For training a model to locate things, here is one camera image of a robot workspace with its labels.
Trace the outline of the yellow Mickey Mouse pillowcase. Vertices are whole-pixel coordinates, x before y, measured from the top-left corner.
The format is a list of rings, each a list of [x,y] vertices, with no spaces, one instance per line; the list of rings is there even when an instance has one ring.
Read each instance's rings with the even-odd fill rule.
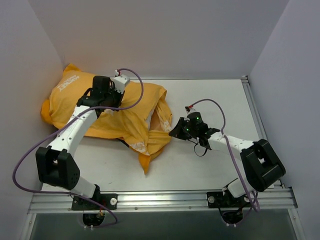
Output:
[[[62,79],[41,107],[42,120],[61,129],[70,119],[78,99],[92,86],[93,73],[83,72],[69,64]],[[166,102],[167,90],[157,84],[130,82],[121,102],[121,111],[106,109],[86,132],[87,137],[119,139],[137,152],[145,174],[150,163],[170,143],[172,112]],[[156,110],[163,131],[148,130],[146,119]]]

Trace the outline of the white pillow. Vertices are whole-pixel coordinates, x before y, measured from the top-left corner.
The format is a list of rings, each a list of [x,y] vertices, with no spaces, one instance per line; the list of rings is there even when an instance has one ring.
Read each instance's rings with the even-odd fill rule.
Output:
[[[159,118],[158,113],[155,109],[149,113],[149,115],[146,119],[146,123],[147,123],[147,128],[149,131],[153,131],[153,130],[163,131],[160,118]]]

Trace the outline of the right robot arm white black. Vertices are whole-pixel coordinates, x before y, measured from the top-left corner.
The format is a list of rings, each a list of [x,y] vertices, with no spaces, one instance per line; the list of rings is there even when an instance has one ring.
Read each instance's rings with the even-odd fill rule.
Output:
[[[180,117],[169,136],[184,141],[195,139],[206,151],[230,154],[242,162],[245,176],[228,183],[222,193],[223,203],[230,207],[246,192],[263,192],[286,174],[285,166],[266,139],[252,141],[224,135],[221,130],[204,123],[198,111]]]

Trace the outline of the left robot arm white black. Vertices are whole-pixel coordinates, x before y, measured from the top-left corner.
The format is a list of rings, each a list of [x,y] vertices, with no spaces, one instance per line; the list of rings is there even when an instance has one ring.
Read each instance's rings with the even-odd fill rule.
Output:
[[[85,133],[104,108],[121,105],[129,82],[126,75],[93,77],[92,86],[78,99],[66,128],[47,147],[37,149],[35,158],[40,182],[83,196],[82,202],[90,210],[100,206],[101,197],[95,193],[97,186],[81,177],[74,156]]]

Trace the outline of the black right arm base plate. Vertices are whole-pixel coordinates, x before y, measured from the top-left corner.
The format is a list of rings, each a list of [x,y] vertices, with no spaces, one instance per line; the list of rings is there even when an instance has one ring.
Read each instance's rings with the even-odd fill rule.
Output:
[[[245,200],[245,196],[233,197],[228,191],[209,191],[206,193],[207,205],[209,208],[243,208],[250,207],[251,204]]]

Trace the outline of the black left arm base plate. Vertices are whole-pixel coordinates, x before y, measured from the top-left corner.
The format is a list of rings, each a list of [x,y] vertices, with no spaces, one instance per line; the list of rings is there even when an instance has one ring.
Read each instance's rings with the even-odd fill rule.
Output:
[[[93,201],[103,205],[109,210],[116,210],[118,204],[118,194],[116,193],[101,193],[100,196],[93,199]],[[73,211],[93,211],[102,210],[102,208],[96,203],[92,203],[79,196],[74,196],[71,209]]]

